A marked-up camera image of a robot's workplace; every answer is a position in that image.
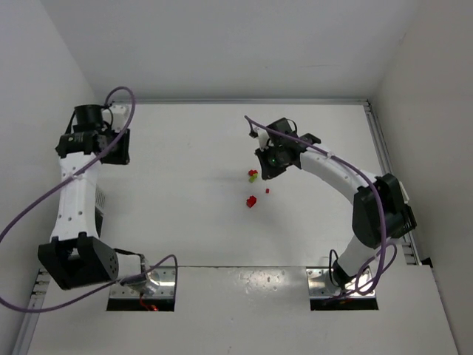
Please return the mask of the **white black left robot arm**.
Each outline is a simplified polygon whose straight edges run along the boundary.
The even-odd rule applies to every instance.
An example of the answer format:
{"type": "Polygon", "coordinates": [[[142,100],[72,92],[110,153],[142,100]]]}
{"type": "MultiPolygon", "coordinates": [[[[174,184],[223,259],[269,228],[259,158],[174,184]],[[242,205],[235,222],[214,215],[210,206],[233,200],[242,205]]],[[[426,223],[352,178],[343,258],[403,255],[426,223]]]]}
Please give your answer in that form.
{"type": "Polygon", "coordinates": [[[123,127],[129,113],[125,105],[77,106],[55,148],[65,186],[50,241],[38,247],[38,259],[63,290],[118,278],[117,253],[101,240],[105,194],[98,176],[104,164],[130,161],[130,131],[123,127]]]}

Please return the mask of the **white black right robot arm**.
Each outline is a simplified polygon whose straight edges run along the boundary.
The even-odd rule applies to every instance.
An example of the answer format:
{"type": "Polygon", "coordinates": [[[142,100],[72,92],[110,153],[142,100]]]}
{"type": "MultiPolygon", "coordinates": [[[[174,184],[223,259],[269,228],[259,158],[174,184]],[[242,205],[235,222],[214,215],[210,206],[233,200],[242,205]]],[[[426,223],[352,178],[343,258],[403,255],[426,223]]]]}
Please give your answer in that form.
{"type": "Polygon", "coordinates": [[[248,120],[249,135],[259,142],[255,151],[263,180],[271,180],[295,166],[344,196],[353,208],[353,237],[330,266],[331,283],[342,290],[377,260],[371,286],[376,287],[386,261],[387,247],[417,226],[402,183],[394,175],[365,172],[324,148],[315,135],[299,135],[297,125],[280,118],[263,126],[248,120]]]}

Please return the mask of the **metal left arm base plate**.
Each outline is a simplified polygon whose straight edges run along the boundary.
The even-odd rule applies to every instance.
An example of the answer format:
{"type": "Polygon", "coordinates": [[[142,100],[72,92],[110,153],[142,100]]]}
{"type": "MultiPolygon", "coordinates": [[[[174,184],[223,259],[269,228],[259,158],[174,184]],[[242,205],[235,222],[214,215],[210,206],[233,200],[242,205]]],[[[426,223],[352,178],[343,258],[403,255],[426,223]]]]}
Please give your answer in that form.
{"type": "Polygon", "coordinates": [[[140,297],[146,300],[170,300],[175,296],[176,270],[171,266],[158,267],[144,281],[131,285],[116,284],[110,288],[109,299],[124,300],[140,297]]]}

